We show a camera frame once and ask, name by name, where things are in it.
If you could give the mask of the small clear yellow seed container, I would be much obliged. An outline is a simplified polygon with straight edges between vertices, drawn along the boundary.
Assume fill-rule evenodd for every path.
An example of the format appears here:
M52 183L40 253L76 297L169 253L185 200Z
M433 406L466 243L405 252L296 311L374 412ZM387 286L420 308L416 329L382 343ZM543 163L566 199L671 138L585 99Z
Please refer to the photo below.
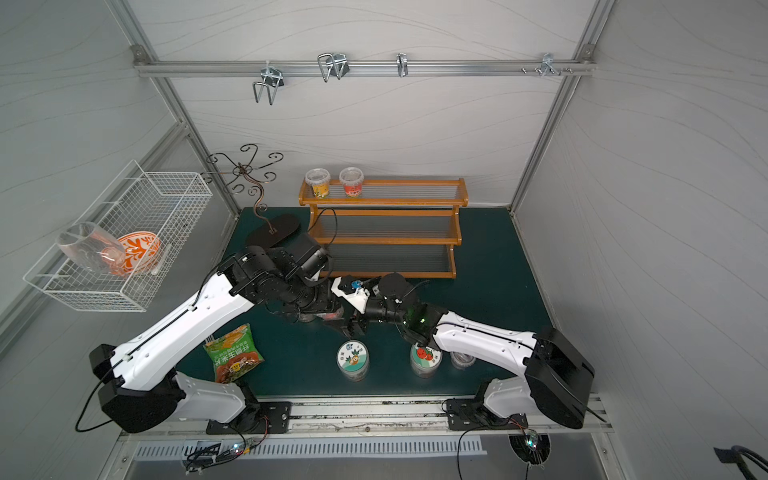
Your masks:
M330 193L331 175L324 168L314 168L305 174L305 183L315 198L324 199Z

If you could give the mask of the small clear red seed container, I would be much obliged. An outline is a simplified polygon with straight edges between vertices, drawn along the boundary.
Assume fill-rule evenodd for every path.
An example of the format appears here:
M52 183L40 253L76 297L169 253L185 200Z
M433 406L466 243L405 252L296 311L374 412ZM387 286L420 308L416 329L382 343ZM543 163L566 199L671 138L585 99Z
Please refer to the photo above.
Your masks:
M344 168L339 173L339 182L347 197L356 198L362 195L364 173L357 167Z

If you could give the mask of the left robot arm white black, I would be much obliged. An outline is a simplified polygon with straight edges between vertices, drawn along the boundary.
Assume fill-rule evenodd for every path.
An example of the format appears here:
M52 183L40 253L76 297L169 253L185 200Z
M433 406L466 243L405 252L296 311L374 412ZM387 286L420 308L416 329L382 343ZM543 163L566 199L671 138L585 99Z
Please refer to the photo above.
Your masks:
M336 312L328 285L334 260L309 234L288 247L249 246L224 259L198 291L142 334L89 354L98 380L92 395L109 421L141 433L167 420L207 420L236 432L257 428L263 408L246 387L191 378L177 363L230 320L256 305L279 315Z

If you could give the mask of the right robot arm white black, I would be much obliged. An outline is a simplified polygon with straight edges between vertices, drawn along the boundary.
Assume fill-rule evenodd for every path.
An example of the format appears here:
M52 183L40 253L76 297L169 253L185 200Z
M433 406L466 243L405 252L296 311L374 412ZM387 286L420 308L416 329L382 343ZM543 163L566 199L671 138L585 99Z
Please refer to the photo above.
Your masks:
M581 429L591 412L595 369L559 330L503 329L423 302L398 273L378 279L344 276L331 292L354 308L355 321L392 324L423 350L472 357L512 374L479 389L479 410L498 418L538 412L556 424Z

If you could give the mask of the wooden two-tier shelf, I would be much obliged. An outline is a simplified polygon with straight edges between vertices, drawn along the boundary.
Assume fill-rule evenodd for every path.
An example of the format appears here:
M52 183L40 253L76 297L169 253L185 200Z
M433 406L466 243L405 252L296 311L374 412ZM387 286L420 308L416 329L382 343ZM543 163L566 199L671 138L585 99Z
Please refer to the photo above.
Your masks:
M462 178L366 180L358 197L348 196L335 179L327 197L316 197L303 184L298 200L310 210L309 233L327 248L335 276L457 275L460 209L469 204Z

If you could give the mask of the jar with carrot lid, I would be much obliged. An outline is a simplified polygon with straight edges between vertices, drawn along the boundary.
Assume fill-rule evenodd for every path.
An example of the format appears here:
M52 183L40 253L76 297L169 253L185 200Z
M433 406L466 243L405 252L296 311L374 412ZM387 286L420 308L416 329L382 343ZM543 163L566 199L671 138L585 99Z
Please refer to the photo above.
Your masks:
M336 362L346 379L353 382L362 381L369 370L368 349L358 340L347 341L339 347Z

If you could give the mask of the jar with tomato lid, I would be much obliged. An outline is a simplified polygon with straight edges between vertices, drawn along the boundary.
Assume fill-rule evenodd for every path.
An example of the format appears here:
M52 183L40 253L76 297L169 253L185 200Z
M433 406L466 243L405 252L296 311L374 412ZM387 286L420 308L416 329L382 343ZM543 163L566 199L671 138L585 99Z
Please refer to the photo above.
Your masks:
M435 375L443 354L440 350L414 344L410 349L409 359L411 369L420 378L430 378Z

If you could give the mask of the black metal jewelry stand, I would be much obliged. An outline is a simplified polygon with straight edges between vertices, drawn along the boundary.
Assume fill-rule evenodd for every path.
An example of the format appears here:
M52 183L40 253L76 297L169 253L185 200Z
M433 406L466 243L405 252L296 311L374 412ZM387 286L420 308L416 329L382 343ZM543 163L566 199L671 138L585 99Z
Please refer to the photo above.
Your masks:
M300 220L294 214L279 214L273 218L267 216L269 206L265 203L265 186L277 179L277 173L272 170L272 167L281 162L285 156L281 152L271 152L267 155L267 161L264 164L256 165L259 152L257 144L243 144L240 152L251 154L247 162L235 161L224 152L210 153L206 162L215 167L215 172L206 174L206 182L212 183L214 178L222 179L224 187L230 193L235 195L246 193L254 199L252 213L262 224L247 235L245 245L267 250L287 240L300 227Z

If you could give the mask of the green snack bag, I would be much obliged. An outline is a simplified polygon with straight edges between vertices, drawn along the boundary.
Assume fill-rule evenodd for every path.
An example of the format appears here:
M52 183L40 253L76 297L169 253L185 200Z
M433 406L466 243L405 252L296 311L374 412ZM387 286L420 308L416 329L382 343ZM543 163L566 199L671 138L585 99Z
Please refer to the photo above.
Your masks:
M205 343L204 350L213 363L215 382L219 384L236 382L265 361L256 348L249 324Z

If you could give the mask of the orange patterned bowl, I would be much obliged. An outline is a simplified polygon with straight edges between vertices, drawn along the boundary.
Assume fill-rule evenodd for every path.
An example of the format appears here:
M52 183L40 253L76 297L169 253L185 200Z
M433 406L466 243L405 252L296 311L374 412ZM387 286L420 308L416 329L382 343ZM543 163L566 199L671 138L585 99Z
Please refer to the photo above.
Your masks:
M162 242L159 236L150 231L135 231L123 235L118 242L124 249L123 262L109 265L113 275L127 277L132 274L150 273L161 259Z

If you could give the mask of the metal double hook left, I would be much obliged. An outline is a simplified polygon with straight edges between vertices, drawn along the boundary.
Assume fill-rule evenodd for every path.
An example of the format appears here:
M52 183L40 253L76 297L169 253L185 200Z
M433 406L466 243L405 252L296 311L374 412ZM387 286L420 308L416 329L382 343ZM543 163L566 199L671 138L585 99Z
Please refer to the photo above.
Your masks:
M261 70L260 75L261 79L252 83L254 101L267 101L269 105L273 105L278 90L285 85L283 72L267 66Z

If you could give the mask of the metal double hook middle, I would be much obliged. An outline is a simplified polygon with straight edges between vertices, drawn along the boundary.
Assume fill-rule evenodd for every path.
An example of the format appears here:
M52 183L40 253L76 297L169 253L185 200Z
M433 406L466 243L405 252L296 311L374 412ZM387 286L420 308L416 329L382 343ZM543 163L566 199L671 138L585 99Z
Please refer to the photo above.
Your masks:
M343 53L322 53L317 57L317 63L325 83L331 77L340 80L350 72L348 59Z

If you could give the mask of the small metal hook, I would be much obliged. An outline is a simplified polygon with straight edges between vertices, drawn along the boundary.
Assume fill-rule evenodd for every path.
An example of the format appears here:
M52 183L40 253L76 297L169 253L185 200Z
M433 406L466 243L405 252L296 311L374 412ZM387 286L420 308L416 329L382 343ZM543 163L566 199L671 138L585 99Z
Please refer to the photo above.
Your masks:
M408 76L408 59L405 53L398 53L396 55L397 74L400 78Z

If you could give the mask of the aluminium rail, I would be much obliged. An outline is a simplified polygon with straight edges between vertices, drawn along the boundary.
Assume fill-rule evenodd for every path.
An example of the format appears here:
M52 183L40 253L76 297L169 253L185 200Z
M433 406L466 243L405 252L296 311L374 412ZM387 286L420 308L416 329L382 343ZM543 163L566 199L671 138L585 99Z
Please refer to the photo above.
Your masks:
M408 59L407 77L495 77L528 76L521 67L532 68L540 59L533 60L417 60ZM350 72L346 77L400 78L397 74L396 59L348 60ZM558 67L570 67L570 76L587 76L597 69L594 62L555 60ZM145 78L256 78L262 69L274 67L283 72L285 78L319 78L321 72L315 60L280 61L157 61L135 64L134 69Z
M441 410L444 401L438 396L406 397L265 397L262 402L288 401L293 404L289 430L275 437L320 438L332 436L439 436L464 431L451 431ZM530 429L543 434L556 433L613 433L610 422L603 422L587 412L581 429L569 429L540 413L525 414ZM178 439L230 437L208 435L208 420L168 420L148 431L121 437L131 439ZM489 433L517 433L520 430L479 430Z

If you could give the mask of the metal bracket hook right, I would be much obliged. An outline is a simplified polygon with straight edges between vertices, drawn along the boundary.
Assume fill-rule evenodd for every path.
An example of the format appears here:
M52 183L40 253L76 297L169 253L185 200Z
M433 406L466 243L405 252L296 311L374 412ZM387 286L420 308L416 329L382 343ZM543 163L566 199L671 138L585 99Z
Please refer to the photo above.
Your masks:
M532 68L521 67L520 71L524 75L536 74L539 77L547 77L547 76L560 77L560 76L570 76L573 74L573 69L570 67L558 67L551 53L544 54L538 65Z

